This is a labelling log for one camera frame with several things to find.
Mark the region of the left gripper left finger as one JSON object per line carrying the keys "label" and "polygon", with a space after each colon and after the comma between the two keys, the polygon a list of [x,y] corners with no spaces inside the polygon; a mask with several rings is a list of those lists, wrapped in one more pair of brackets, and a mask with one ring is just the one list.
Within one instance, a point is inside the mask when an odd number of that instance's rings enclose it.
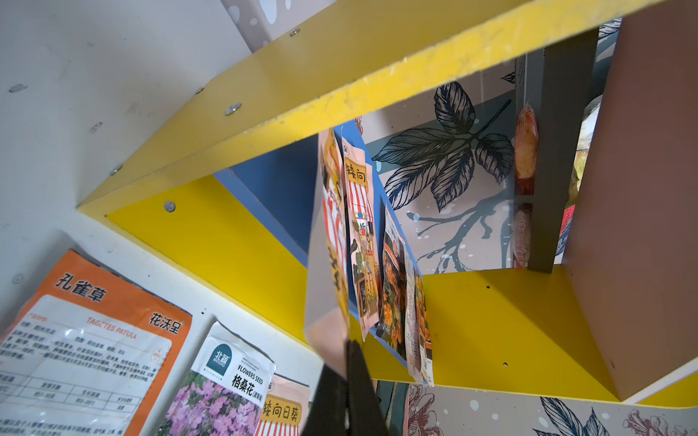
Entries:
{"label": "left gripper left finger", "polygon": [[324,366],[302,436],[347,436],[347,382]]}

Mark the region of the purple flower seed bag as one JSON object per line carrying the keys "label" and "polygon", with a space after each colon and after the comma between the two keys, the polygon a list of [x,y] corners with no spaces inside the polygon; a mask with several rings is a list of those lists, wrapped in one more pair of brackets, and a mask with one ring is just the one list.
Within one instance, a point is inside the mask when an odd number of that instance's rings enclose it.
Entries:
{"label": "purple flower seed bag", "polygon": [[157,435],[254,435],[276,364],[215,322]]}

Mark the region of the white orange seed bag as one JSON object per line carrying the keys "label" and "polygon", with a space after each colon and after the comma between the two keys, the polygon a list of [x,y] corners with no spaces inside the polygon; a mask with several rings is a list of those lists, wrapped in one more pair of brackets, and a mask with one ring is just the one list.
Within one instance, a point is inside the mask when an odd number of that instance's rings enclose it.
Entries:
{"label": "white orange seed bag", "polygon": [[1,341],[5,435],[138,435],[192,315],[68,251]]}

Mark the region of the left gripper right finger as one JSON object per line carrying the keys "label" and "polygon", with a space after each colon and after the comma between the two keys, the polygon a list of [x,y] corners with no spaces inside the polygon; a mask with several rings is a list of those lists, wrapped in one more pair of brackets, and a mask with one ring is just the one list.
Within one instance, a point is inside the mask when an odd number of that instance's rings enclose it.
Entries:
{"label": "left gripper right finger", "polygon": [[360,344],[347,342],[346,379],[348,435],[369,436],[385,435],[389,432],[381,412],[376,390],[373,387],[365,357]]}

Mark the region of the pink shop seed bag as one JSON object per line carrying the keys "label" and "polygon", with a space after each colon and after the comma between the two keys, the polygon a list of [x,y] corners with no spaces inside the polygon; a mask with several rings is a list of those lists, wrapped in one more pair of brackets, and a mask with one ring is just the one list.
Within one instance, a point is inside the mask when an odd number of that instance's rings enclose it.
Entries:
{"label": "pink shop seed bag", "polygon": [[351,272],[362,336],[380,319],[379,264],[376,258],[376,215],[373,174],[365,151],[342,140],[350,234]]}
{"label": "pink shop seed bag", "polygon": [[337,254],[333,225],[333,201],[339,169],[339,149],[334,132],[318,134],[314,178],[313,212],[308,251],[304,335],[325,365],[347,377],[345,345],[349,339],[346,308],[345,263]]}

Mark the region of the striped shop seed bag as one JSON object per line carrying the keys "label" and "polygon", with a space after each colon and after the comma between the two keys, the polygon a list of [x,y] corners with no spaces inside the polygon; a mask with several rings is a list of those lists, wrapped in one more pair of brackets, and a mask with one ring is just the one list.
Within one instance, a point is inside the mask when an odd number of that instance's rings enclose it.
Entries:
{"label": "striped shop seed bag", "polygon": [[309,414],[311,389],[307,384],[274,374],[257,436],[300,436]]}

